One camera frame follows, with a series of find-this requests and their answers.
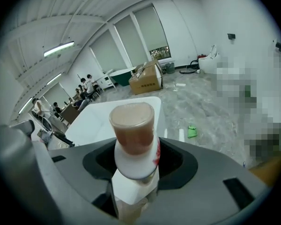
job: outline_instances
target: bottle cap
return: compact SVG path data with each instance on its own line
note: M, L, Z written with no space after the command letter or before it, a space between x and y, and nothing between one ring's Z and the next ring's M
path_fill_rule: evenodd
M147 152L154 137L154 109L148 103L131 103L115 107L109 115L118 142L125 152Z

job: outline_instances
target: window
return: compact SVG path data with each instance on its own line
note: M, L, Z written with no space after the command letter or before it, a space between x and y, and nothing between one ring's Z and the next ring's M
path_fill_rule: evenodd
M127 68L109 31L103 33L91 45L91 49L99 65L105 72L111 69L116 71Z
M160 60L170 58L170 49L163 26L153 6L134 13L151 56Z
M130 16L117 22L115 27L133 66L148 62L144 47Z

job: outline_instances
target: cardboard box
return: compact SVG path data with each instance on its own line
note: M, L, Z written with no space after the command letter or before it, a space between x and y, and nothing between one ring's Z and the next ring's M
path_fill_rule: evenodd
M159 86L158 83L155 65L157 65L157 69L161 75L161 86ZM163 75L158 60L147 62L140 77L131 77L129 79L129 84L135 95L163 88Z

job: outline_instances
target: gray machine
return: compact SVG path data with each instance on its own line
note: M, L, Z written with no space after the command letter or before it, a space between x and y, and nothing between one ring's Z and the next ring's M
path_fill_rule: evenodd
M47 151L30 141L29 124L23 127L0 127L0 173L17 200L50 224L118 224L111 184L115 138ZM241 223L269 192L226 155L160 142L158 195L136 224Z

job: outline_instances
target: concrete floor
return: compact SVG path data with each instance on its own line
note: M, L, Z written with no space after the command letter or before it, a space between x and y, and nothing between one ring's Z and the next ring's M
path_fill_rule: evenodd
M245 152L244 142L238 134L237 120L219 102L211 88L209 75L173 74L163 76L163 89L134 95L130 86L109 88L97 102L157 96L161 99L168 127L168 138L179 140L179 130L184 130L184 140L200 147L219 151L239 164L251 167L254 161ZM187 128L194 125L198 136L187 138Z

